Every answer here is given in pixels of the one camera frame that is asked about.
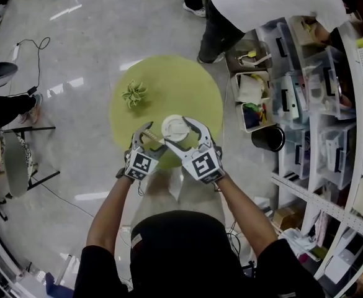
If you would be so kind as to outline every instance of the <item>beige shorts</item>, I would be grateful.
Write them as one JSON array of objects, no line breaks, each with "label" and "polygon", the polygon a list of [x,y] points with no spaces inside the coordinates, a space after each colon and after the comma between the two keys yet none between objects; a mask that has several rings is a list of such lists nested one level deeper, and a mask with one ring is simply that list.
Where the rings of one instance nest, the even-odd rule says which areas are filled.
[{"label": "beige shorts", "polygon": [[184,179],[178,200],[169,192],[170,171],[158,171],[149,178],[145,195],[132,220],[132,230],[147,217],[173,210],[205,213],[225,225],[221,196],[219,192],[215,192],[213,184],[196,181],[187,171],[182,170]]}]

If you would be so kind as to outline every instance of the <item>white lid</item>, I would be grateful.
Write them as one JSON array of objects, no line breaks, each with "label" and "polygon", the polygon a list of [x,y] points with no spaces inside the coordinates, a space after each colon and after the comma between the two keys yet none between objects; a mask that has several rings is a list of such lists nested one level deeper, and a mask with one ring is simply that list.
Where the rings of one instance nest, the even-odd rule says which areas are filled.
[{"label": "white lid", "polygon": [[180,142],[188,136],[189,127],[180,115],[170,115],[162,123],[162,135],[173,142]]}]

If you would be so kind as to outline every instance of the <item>gray floor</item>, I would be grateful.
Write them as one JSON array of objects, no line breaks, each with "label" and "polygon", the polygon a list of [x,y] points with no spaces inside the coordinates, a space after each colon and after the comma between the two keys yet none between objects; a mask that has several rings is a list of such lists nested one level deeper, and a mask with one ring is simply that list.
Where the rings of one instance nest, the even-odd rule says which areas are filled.
[{"label": "gray floor", "polygon": [[[64,10],[68,12],[50,20]],[[0,26],[0,61],[10,61],[13,45],[49,36],[41,51],[41,85],[44,96],[38,126],[55,125],[54,132],[27,137],[39,176],[59,169],[61,174],[46,187],[94,215],[114,176],[123,166],[123,151],[114,145],[108,121],[109,98],[122,70],[130,63],[157,54],[178,54],[195,60],[205,19],[183,10],[182,0],[12,0]],[[17,59],[19,72],[0,95],[25,92],[37,83],[37,49],[25,43]],[[228,73],[225,62],[205,65],[225,98]],[[232,92],[225,106],[224,165],[250,196],[273,196],[270,172],[276,154],[257,149],[248,134],[239,130]],[[221,143],[222,134],[217,142]],[[89,196],[98,199],[81,200]],[[135,184],[123,214],[130,221],[141,200]],[[227,206],[227,226],[233,219]],[[25,266],[32,261],[55,276],[66,255],[79,256],[92,217],[40,186],[3,207],[8,222],[0,235]],[[126,243],[127,232],[121,233]],[[130,278],[129,248],[117,242],[119,274]],[[78,261],[68,270],[65,284],[73,286]]]}]

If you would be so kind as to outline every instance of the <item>cardboard box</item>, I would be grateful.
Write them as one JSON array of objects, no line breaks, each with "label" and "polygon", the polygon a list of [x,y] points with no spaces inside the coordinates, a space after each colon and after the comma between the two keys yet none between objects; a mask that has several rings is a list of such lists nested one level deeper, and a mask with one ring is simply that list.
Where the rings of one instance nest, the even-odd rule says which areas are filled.
[{"label": "cardboard box", "polygon": [[288,207],[277,209],[275,211],[272,221],[277,227],[284,231],[289,228],[297,228],[301,226],[303,218],[304,212],[297,207],[291,205]]}]

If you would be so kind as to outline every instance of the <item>green round table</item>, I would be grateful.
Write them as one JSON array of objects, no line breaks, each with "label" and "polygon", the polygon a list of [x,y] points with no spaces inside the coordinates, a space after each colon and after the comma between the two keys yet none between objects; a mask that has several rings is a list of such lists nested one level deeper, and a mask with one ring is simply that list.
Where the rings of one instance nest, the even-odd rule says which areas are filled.
[{"label": "green round table", "polygon": [[[134,80],[148,88],[146,97],[130,109],[122,98],[128,84]],[[206,125],[216,139],[223,120],[223,103],[213,78],[196,62],[175,55],[149,57],[129,68],[116,85],[109,109],[109,120],[115,143],[127,150],[133,133],[153,121],[151,131],[162,137],[162,121],[169,115],[191,117]],[[145,148],[158,147],[143,138]],[[197,136],[190,132],[180,142],[184,148],[196,147]],[[176,155],[167,150],[161,168],[180,166]]]}]

